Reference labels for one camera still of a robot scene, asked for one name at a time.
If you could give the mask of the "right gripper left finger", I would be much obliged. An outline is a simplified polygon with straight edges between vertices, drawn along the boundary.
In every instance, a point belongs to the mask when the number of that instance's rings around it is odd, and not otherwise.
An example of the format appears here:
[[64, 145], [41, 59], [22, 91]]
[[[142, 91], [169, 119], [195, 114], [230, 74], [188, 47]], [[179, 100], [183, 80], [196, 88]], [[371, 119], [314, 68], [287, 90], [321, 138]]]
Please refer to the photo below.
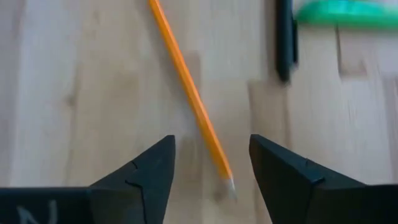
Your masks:
[[175, 169], [168, 135], [91, 185], [94, 224], [163, 224]]

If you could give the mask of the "green marker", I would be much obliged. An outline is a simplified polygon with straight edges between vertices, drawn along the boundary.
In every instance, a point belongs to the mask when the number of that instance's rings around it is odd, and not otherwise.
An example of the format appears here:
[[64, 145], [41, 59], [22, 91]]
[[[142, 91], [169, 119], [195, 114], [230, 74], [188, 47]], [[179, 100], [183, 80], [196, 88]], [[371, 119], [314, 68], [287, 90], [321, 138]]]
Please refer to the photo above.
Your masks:
[[297, 22], [316, 25], [398, 29], [398, 7], [374, 1], [316, 0], [295, 14]]

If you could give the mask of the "yellow pencil with red eraser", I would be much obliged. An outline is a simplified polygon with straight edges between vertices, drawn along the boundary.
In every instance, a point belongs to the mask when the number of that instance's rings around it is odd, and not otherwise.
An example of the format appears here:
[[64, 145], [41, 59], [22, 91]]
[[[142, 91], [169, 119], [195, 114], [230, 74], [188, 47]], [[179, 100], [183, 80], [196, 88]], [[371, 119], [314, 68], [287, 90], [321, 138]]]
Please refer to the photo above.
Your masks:
[[236, 187], [228, 158], [226, 157], [220, 140], [218, 139], [212, 122], [208, 116], [207, 110], [201, 100], [200, 94], [194, 84], [185, 59], [180, 51], [178, 42], [176, 41], [174, 33], [172, 32], [169, 22], [164, 14], [164, 10], [162, 9], [159, 0], [148, 0], [148, 2], [166, 48], [169, 51], [170, 58], [175, 65], [182, 88], [196, 118], [201, 135], [203, 136], [205, 144], [210, 152], [210, 156], [217, 168], [220, 179], [224, 181], [224, 186], [226, 187], [224, 191], [230, 197], [236, 199]]

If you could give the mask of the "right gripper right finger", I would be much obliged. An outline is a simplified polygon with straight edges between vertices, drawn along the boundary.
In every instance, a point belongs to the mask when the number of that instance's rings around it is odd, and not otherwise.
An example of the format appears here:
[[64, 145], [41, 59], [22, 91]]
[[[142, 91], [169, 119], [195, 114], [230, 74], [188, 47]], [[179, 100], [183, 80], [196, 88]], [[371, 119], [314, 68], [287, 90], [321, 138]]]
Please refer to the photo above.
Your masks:
[[307, 224], [316, 187], [364, 186], [259, 134], [250, 136], [249, 155], [273, 224]]

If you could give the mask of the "thin black pen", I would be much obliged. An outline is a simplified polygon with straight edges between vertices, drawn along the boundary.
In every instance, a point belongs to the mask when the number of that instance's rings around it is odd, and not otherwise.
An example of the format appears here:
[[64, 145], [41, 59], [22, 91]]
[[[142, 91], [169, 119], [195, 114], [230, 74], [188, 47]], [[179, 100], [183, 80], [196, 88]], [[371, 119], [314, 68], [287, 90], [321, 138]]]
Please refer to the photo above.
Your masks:
[[290, 73], [299, 60], [297, 22], [292, 0], [275, 0], [275, 62], [283, 83], [290, 81]]

